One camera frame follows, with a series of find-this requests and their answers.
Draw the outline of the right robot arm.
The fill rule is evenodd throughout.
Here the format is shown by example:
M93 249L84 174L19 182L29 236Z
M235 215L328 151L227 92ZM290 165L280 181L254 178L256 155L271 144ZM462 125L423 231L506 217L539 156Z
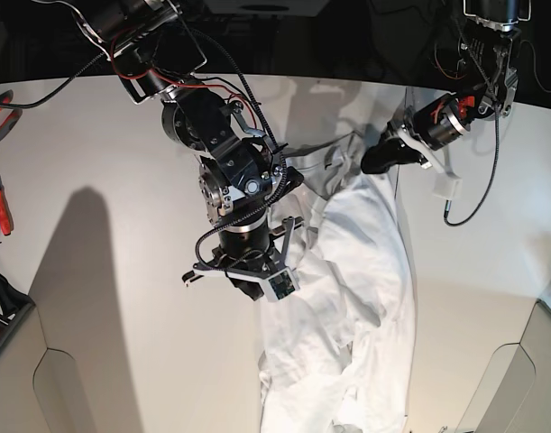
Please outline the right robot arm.
M286 163L251 90L197 76L207 63L201 34L187 26L177 1L71 1L69 9L131 99L158 98L165 134L197 156L198 186L219 244L183 281L223 277L251 299L272 302L295 292L287 256L303 221L288 216L271 226L270 208L303 177Z

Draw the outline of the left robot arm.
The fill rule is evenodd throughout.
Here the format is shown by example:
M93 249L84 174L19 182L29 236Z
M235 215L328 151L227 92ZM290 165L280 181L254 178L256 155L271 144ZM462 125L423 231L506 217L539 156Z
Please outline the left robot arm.
M383 174L396 165L436 165L435 153L470 132L476 120L510 114L519 83L518 25L532 15L530 1L464 1L454 14L465 86L393 118L366 151L362 172Z

